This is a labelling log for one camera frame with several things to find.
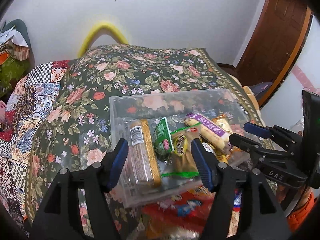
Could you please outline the red snack bag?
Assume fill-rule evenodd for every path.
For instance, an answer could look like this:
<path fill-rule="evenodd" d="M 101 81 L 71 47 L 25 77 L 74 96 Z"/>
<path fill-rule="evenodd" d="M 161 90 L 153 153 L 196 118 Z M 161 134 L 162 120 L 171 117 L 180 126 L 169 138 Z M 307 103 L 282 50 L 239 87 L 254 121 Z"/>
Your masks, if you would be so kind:
<path fill-rule="evenodd" d="M 146 225 L 146 237 L 161 238 L 179 230 L 201 233 L 206 225 L 214 197 L 214 193 L 201 186 L 144 206 L 142 214 L 149 219 Z"/>

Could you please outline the brown cookie bag green trim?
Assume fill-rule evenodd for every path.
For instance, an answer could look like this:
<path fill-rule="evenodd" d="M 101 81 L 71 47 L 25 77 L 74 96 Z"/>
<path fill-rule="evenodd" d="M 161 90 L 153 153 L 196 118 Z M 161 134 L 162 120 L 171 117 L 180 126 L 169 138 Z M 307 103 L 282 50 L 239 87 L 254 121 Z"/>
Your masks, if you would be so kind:
<path fill-rule="evenodd" d="M 171 132 L 174 146 L 162 177 L 194 178 L 199 175 L 191 153 L 191 143 L 200 139 L 200 125 L 183 127 Z"/>

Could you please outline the pile of clothes and bags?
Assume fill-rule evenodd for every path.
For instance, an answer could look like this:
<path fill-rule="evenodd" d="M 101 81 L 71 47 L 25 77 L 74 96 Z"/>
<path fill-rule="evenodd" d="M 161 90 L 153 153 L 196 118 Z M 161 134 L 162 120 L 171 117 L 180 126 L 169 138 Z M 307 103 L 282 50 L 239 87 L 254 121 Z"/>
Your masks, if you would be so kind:
<path fill-rule="evenodd" d="M 21 19 L 7 23 L 1 30 L 1 97 L 13 91 L 13 84 L 30 67 L 30 39 Z"/>

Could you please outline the patchwork checkered quilt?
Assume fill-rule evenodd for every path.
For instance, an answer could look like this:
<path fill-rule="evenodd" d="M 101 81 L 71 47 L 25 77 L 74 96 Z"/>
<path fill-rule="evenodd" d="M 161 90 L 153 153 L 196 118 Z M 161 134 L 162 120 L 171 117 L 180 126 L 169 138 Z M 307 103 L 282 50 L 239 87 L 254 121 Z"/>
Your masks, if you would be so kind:
<path fill-rule="evenodd" d="M 34 135 L 59 94 L 69 61 L 39 64 L 18 81 L 4 112 L 1 132 L 1 204 L 9 221 L 23 229 L 25 181 Z"/>

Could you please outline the brown wooden door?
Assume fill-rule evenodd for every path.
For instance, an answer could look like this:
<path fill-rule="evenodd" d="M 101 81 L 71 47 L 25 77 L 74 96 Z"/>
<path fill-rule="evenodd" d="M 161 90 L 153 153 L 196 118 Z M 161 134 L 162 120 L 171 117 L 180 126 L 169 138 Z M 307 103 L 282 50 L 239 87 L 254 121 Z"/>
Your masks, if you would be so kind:
<path fill-rule="evenodd" d="M 312 21 L 305 0 L 265 0 L 251 39 L 236 67 L 242 85 L 272 85 L 258 99 L 263 107 L 298 58 Z"/>

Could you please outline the green snack packet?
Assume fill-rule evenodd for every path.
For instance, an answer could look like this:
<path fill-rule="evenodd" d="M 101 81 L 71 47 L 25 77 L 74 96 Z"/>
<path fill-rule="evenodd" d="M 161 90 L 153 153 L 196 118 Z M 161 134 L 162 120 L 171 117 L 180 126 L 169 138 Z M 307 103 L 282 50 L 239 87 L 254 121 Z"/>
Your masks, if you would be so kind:
<path fill-rule="evenodd" d="M 174 150 L 166 117 L 161 118 L 155 127 L 153 134 L 153 148 L 158 155 L 163 157 L 171 154 Z"/>

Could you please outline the clear plastic storage box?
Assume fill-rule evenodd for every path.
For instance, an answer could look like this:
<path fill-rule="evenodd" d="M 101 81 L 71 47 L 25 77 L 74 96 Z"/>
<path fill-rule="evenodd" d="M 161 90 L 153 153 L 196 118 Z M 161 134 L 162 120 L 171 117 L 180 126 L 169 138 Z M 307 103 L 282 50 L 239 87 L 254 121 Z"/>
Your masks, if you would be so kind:
<path fill-rule="evenodd" d="M 200 185 L 191 142 L 200 139 L 219 161 L 236 167 L 249 155 L 229 143 L 257 120 L 254 108 L 227 89 L 110 98 L 111 140 L 129 153 L 119 187 L 125 207 L 155 202 Z"/>

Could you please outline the purple coconut roll package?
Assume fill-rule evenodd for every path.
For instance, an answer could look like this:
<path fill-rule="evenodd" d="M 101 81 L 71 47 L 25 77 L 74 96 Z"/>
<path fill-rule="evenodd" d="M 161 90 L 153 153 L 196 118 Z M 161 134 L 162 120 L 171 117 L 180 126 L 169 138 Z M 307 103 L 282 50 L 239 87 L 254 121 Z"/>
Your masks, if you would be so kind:
<path fill-rule="evenodd" d="M 200 125 L 200 135 L 223 154 L 227 155 L 231 151 L 233 147 L 229 142 L 231 134 L 204 115 L 189 113 L 186 115 L 184 123 L 187 126 Z"/>

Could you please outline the floral dark green bedspread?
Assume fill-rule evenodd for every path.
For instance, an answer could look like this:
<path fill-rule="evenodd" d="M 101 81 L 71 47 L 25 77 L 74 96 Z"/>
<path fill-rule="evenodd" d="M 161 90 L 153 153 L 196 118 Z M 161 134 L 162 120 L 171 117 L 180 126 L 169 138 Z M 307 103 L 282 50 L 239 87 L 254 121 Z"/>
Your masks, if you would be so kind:
<path fill-rule="evenodd" d="M 203 140 L 221 160 L 245 155 L 232 133 L 263 125 L 202 48 L 99 46 L 60 85 L 30 153 L 30 239 L 198 239 L 214 194 L 177 140 Z"/>

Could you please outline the gold wafer biscuit package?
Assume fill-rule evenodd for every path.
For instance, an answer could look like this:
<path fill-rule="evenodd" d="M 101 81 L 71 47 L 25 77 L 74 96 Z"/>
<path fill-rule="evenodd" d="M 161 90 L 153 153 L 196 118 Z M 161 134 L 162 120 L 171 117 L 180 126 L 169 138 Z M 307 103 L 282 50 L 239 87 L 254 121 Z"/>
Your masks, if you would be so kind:
<path fill-rule="evenodd" d="M 130 125 L 130 139 L 131 164 L 137 185 L 159 187 L 161 174 L 146 119 L 135 120 Z"/>

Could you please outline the pink plush toy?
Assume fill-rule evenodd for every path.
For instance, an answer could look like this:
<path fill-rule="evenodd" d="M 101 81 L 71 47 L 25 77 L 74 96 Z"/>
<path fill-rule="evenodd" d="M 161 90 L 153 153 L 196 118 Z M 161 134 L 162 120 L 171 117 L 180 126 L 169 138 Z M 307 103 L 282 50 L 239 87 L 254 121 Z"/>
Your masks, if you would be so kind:
<path fill-rule="evenodd" d="M 1 100 L 0 101 L 0 131 L 1 132 L 5 128 L 5 109 L 6 109 L 6 103 Z"/>

